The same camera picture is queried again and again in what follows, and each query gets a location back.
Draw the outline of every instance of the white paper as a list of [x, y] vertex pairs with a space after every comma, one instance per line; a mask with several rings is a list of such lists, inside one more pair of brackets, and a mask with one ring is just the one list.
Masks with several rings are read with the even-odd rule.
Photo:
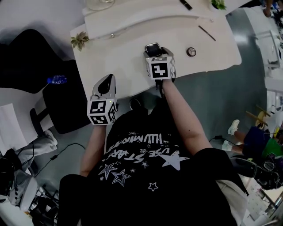
[[18, 123], [13, 104], [0, 107], [0, 151], [17, 150], [28, 145]]

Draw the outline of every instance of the black office chair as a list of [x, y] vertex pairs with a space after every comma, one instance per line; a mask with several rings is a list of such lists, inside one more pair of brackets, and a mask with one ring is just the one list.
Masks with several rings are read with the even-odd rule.
[[[0, 87], [38, 93], [42, 88], [46, 109], [37, 115], [30, 112], [31, 121], [38, 134], [44, 132], [40, 121], [48, 114], [60, 134], [68, 133], [90, 123], [87, 116], [87, 99], [76, 61], [61, 60], [45, 38], [35, 30], [26, 30], [9, 46], [0, 45]], [[47, 78], [65, 75], [67, 83], [47, 84]]]

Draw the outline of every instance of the shoe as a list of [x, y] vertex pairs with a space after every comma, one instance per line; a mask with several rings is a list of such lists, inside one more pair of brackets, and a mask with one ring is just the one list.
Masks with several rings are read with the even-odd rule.
[[234, 132], [238, 130], [238, 125], [240, 123], [240, 120], [236, 119], [232, 122], [232, 125], [229, 127], [227, 133], [229, 135], [234, 135]]
[[141, 107], [142, 107], [141, 103], [136, 98], [133, 98], [133, 99], [130, 100], [131, 110], [134, 110], [134, 109], [136, 110], [136, 109], [139, 109]]
[[222, 144], [221, 150], [223, 151], [231, 151], [232, 150], [232, 145], [229, 144], [227, 140], [225, 140]]

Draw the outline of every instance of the hand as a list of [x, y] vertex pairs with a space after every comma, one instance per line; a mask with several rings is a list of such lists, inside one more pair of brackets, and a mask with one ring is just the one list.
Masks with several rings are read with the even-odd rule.
[[264, 9], [264, 15], [265, 15], [266, 17], [270, 17], [270, 9], [265, 8], [265, 9]]

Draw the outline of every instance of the black marker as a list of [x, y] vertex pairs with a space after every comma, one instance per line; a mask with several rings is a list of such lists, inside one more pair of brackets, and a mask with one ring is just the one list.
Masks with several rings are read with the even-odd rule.
[[193, 7], [190, 6], [190, 4], [189, 4], [188, 2], [186, 2], [185, 0], [180, 0], [180, 2], [181, 2], [188, 10], [193, 9]]

